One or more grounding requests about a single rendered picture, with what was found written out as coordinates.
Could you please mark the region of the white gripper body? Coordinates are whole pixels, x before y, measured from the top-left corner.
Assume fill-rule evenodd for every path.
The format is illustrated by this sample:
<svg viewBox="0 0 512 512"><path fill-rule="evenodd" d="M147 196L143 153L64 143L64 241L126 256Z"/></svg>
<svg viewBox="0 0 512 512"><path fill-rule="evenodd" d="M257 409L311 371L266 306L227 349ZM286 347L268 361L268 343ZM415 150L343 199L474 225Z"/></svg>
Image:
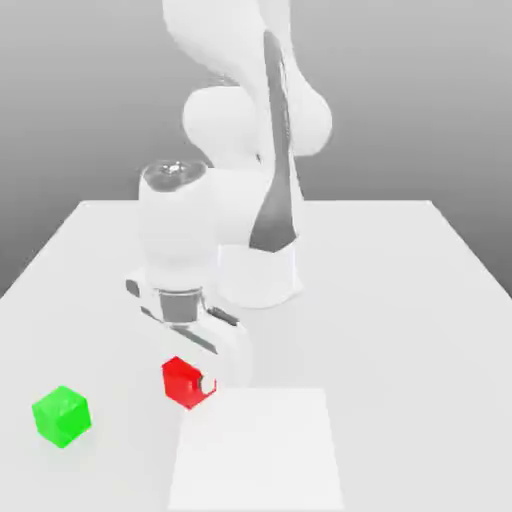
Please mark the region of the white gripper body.
<svg viewBox="0 0 512 512"><path fill-rule="evenodd" d="M221 386L247 387L253 374L253 350L241 321L219 307L201 309L195 322L168 324L175 354Z"/></svg>

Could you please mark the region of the small red cube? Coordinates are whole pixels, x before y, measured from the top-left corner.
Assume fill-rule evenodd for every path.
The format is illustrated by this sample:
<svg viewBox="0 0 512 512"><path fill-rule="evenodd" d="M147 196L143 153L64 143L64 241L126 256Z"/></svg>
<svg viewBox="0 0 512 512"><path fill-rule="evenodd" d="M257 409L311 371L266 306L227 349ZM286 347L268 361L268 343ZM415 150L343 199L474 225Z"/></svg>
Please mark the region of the small red cube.
<svg viewBox="0 0 512 512"><path fill-rule="evenodd" d="M199 389L199 380L204 375L178 356L172 357L162 365L164 390L167 397L191 410L206 398L214 394L203 395Z"/></svg>

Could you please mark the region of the small green cube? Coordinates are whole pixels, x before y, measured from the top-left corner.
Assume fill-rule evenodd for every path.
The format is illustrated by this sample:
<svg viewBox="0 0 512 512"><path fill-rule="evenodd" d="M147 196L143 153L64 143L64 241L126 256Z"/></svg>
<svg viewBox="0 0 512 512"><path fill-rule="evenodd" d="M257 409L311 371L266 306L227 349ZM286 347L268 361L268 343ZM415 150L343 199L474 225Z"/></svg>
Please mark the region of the small green cube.
<svg viewBox="0 0 512 512"><path fill-rule="evenodd" d="M58 448L65 448L92 426L85 396L58 386L31 405L39 434Z"/></svg>

